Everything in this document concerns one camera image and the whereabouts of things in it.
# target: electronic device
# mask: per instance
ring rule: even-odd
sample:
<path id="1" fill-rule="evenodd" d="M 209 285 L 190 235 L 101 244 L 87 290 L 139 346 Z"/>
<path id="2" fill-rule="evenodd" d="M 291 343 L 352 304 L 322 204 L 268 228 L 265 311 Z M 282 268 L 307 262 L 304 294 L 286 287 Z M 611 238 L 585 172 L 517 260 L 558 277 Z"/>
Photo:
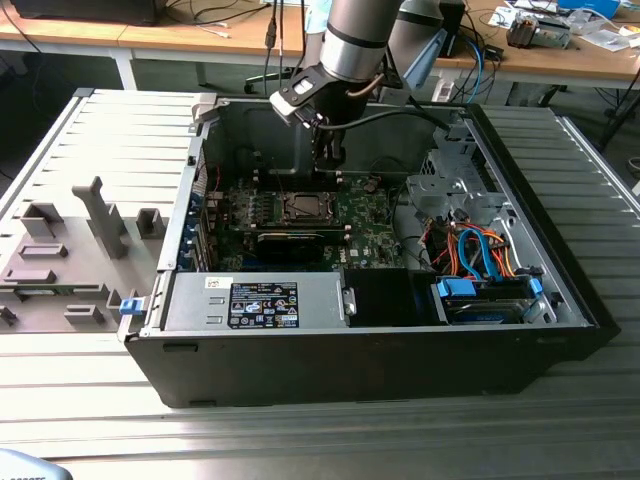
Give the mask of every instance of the electronic device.
<path id="1" fill-rule="evenodd" d="M 507 30 L 507 43 L 516 48 L 567 48 L 570 40 L 570 29 L 562 20 L 539 19 L 520 12 Z"/>
<path id="2" fill-rule="evenodd" d="M 153 289 L 120 309 L 167 405 L 517 392 L 617 333 L 491 112 L 379 119 L 321 170 L 268 103 L 208 105 Z"/>
<path id="3" fill-rule="evenodd" d="M 61 18 L 153 25 L 167 0 L 11 0 L 23 18 Z"/>

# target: metal workbench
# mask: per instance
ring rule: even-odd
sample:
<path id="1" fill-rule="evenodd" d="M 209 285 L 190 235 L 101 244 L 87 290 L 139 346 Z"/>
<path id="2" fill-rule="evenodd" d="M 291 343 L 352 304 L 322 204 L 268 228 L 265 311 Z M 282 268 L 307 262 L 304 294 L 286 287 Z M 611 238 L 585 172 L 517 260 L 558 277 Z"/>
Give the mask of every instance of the metal workbench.
<path id="1" fill-rule="evenodd" d="M 62 182 L 78 171 L 77 161 L 64 160 L 78 151 L 63 139 L 100 129 L 143 148 L 163 136 L 161 128 L 186 127 L 192 101 L 150 92 L 74 97 L 0 203 L 0 259 L 20 233 L 16 202 L 33 197 L 43 179 Z M 0 335 L 0 446 L 59 463 L 76 479 L 640 476 L 640 324 L 633 320 L 640 221 L 633 199 L 588 144 L 568 153 L 576 151 L 570 122 L 547 110 L 486 113 L 622 328 L 591 358 L 554 367 L 516 396 L 172 410 L 113 333 Z M 117 148 L 83 157 L 82 169 L 103 175 L 123 216 L 154 203 L 168 217 L 179 176 L 131 197 L 154 175 L 132 172 L 170 173 L 174 162 L 162 147 L 149 147 L 146 159 L 122 163 Z M 109 151 L 114 159 L 105 158 Z"/>

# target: blue latch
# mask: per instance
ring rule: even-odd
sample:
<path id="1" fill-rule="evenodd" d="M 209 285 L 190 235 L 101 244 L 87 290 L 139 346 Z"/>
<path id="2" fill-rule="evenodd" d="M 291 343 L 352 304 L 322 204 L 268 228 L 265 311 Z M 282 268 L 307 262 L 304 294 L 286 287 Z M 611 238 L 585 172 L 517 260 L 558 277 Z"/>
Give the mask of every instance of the blue latch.
<path id="1" fill-rule="evenodd" d="M 475 297 L 476 287 L 468 278 L 444 278 L 438 282 L 438 293 L 444 297 Z"/>
<path id="2" fill-rule="evenodd" d="M 531 280 L 529 280 L 529 286 L 531 287 L 531 291 L 536 297 L 542 295 L 542 284 L 540 283 L 540 280 L 538 280 L 537 278 L 532 278 Z"/>
<path id="3" fill-rule="evenodd" d="M 126 298 L 120 302 L 120 315 L 144 315 L 142 298 Z"/>

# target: desk leg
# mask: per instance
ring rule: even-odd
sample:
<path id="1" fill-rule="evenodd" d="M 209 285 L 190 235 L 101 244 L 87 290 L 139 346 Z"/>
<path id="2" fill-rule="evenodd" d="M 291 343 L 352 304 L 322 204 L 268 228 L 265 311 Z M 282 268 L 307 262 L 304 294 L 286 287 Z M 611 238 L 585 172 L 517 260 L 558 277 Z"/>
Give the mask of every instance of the desk leg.
<path id="1" fill-rule="evenodd" d="M 116 61 L 118 66 L 118 73 L 120 74 L 120 80 L 122 80 L 122 87 L 125 90 L 137 90 L 136 77 L 133 75 L 133 55 L 128 48 L 118 48 L 111 50 L 111 58 Z"/>

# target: label sticker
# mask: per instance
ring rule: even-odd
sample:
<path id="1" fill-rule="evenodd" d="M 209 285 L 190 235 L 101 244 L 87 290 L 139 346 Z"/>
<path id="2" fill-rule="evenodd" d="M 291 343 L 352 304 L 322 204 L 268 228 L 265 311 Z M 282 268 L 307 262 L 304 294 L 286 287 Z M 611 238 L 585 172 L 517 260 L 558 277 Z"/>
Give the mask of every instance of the label sticker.
<path id="1" fill-rule="evenodd" d="M 300 326 L 297 283 L 232 283 L 228 288 L 230 328 Z"/>
<path id="2" fill-rule="evenodd" d="M 204 279 L 204 288 L 231 288 L 233 277 L 207 277 Z"/>

